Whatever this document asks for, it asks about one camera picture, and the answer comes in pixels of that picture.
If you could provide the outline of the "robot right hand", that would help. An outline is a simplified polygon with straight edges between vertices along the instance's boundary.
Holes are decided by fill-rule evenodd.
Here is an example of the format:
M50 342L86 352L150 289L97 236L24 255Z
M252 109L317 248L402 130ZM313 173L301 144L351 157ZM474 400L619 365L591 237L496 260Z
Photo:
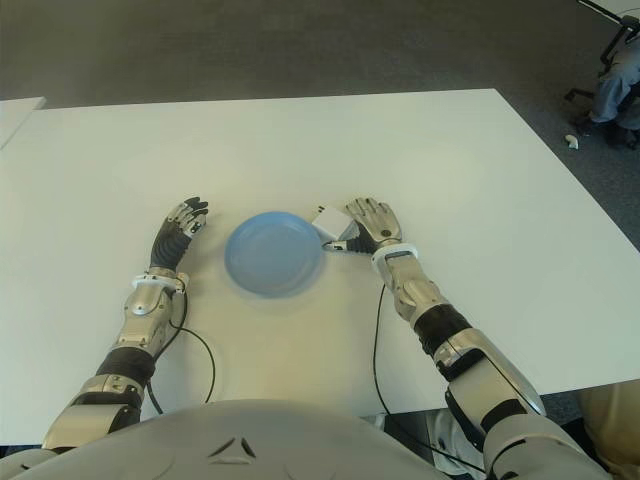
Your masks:
M383 247L403 241L399 221L388 204L373 198L356 198L346 205L346 212L357 226L356 236L326 242L325 250L373 255Z

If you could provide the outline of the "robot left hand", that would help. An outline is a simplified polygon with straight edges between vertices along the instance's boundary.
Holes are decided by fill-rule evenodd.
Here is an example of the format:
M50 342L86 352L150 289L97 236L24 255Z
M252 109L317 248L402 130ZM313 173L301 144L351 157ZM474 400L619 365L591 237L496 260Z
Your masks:
M175 206L156 234L149 267L176 271L193 238L206 225L208 212L208 202L199 197Z

